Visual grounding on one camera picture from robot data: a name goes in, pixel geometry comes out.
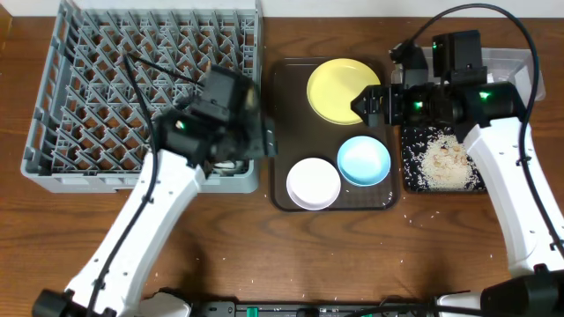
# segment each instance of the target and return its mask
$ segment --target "table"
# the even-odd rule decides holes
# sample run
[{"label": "table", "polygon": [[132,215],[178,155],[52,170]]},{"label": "table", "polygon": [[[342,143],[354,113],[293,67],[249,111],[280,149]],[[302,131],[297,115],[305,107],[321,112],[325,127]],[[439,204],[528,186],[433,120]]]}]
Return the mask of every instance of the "table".
[{"label": "table", "polygon": [[[263,80],[284,57],[376,56],[425,18],[266,18]],[[526,19],[547,91],[532,117],[538,156],[564,206],[564,20]],[[53,18],[15,18],[0,60],[0,315],[28,316],[43,288],[63,290],[89,260],[129,195],[50,194],[20,171]],[[419,39],[478,28],[482,44],[525,48],[506,19],[449,18]],[[268,95],[263,84],[263,93]],[[385,212],[276,210],[267,165],[250,195],[200,195],[182,215],[144,293],[180,289],[189,299],[378,302],[428,299],[510,278],[501,228],[487,195],[401,192]]]}]

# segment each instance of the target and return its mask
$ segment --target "yellow bowl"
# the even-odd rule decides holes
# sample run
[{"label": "yellow bowl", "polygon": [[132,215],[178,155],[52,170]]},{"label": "yellow bowl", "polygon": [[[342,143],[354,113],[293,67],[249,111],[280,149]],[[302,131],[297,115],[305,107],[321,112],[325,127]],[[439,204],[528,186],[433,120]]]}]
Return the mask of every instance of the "yellow bowl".
[{"label": "yellow bowl", "polygon": [[356,124],[361,118],[351,110],[351,101],[368,85],[380,79],[365,64],[347,58],[328,61],[309,77],[308,100],[323,119],[336,124]]}]

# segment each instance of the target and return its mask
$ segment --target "gray dish rack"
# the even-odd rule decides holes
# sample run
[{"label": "gray dish rack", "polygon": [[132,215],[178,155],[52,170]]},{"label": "gray dish rack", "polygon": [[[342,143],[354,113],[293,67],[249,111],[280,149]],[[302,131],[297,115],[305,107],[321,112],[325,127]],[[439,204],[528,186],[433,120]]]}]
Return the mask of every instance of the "gray dish rack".
[{"label": "gray dish rack", "polygon": [[[202,82],[218,64],[261,82],[260,3],[249,10],[81,11],[63,0],[56,17],[21,165],[25,177],[54,193],[109,193],[133,188],[148,150],[145,120],[120,67],[120,52]],[[196,85],[135,65],[152,117]],[[204,192],[249,193],[258,162],[234,174],[213,173]]]}]

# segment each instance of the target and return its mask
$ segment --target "white wall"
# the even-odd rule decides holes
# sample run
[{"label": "white wall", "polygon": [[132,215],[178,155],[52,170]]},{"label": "white wall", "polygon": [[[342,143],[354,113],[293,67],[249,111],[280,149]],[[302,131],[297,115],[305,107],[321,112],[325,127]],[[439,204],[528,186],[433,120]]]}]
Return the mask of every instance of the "white wall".
[{"label": "white wall", "polygon": [[[12,16],[53,16],[60,0],[0,0]],[[429,17],[473,0],[261,0],[266,17]],[[564,0],[486,0],[517,17],[564,18]],[[253,0],[75,0],[80,8],[205,8],[254,6]],[[458,17],[499,17],[488,10],[454,13]]]}]

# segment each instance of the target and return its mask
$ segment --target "light blue bowl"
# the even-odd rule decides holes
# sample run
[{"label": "light blue bowl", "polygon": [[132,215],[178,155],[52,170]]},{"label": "light blue bowl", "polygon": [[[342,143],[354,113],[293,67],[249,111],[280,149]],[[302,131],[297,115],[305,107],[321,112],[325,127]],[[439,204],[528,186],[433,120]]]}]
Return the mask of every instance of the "light blue bowl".
[{"label": "light blue bowl", "polygon": [[390,172],[390,152],[373,137],[356,136],[341,145],[337,166],[351,184],[373,186],[383,181]]}]

